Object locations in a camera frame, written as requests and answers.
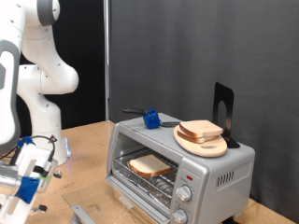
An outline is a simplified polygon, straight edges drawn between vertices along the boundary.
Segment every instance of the wooden table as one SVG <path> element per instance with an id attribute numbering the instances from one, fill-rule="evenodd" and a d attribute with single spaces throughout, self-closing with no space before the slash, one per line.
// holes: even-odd
<path id="1" fill-rule="evenodd" d="M 62 195 L 105 179 L 107 150 L 113 125 L 111 121 L 103 121 L 63 130 L 72 152 L 68 161 L 58 167 L 64 176 L 62 179 L 53 178 L 47 192 L 38 195 L 36 199 L 35 207 L 44 204 L 48 207 L 47 213 L 28 217 L 27 224 L 70 223 L 73 210 Z M 249 200 L 249 206 L 237 221 L 242 224 L 294 223 L 253 200 Z"/>

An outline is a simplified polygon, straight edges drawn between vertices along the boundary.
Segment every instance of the black curtain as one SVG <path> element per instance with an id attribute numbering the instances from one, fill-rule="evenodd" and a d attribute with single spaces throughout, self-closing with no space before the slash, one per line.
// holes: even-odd
<path id="1" fill-rule="evenodd" d="M 222 83 L 232 137 L 256 152 L 251 196 L 299 222 L 298 12 L 295 0 L 111 0 L 110 119 L 135 107 L 212 120 Z"/>
<path id="2" fill-rule="evenodd" d="M 105 36 L 102 1 L 60 1 L 59 20 L 53 25 L 60 57 L 78 72 L 75 92 L 46 95 L 60 107 L 63 129 L 105 120 Z M 21 57 L 21 64 L 28 63 Z M 25 102 L 18 97 L 21 136 L 31 135 Z"/>

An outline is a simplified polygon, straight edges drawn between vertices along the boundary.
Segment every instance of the bread slice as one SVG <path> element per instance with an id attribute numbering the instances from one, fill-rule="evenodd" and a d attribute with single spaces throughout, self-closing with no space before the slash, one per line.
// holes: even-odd
<path id="1" fill-rule="evenodd" d="M 171 166 L 151 154 L 130 160 L 129 165 L 134 172 L 145 178 L 164 175 L 171 171 Z"/>
<path id="2" fill-rule="evenodd" d="M 192 137 L 187 135 L 185 132 L 183 132 L 179 127 L 178 127 L 178 136 L 187 141 L 194 142 L 194 143 L 204 143 L 208 140 L 218 137 L 218 135 L 209 136 L 209 137 Z"/>
<path id="3" fill-rule="evenodd" d="M 181 122 L 180 129 L 191 137 L 209 137 L 223 133 L 223 129 L 208 120 Z"/>

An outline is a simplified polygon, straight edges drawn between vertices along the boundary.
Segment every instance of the toaster oven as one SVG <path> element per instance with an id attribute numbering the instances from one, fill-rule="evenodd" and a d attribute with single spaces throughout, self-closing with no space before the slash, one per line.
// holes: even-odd
<path id="1" fill-rule="evenodd" d="M 142 118 L 115 124 L 107 181 L 156 223 L 218 224 L 241 216 L 249 204 L 254 150 L 240 144 L 221 157 L 203 158 L 183 149 L 173 131 L 149 130 Z M 144 178 L 130 169 L 130 160 L 149 154 L 170 165 L 171 172 Z"/>

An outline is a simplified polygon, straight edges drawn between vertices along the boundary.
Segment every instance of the black stand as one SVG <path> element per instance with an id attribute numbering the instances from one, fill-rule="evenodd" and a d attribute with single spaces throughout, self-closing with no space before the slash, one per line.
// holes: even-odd
<path id="1" fill-rule="evenodd" d="M 234 221 L 233 217 L 229 217 L 222 222 L 222 224 L 239 224 L 238 222 Z"/>
<path id="2" fill-rule="evenodd" d="M 231 138 L 234 92 L 231 89 L 216 82 L 213 105 L 213 123 L 216 125 L 218 124 L 218 108 L 221 101 L 224 102 L 226 107 L 225 129 L 222 137 L 226 141 L 228 148 L 238 148 L 240 147 L 240 145 L 233 138 Z"/>

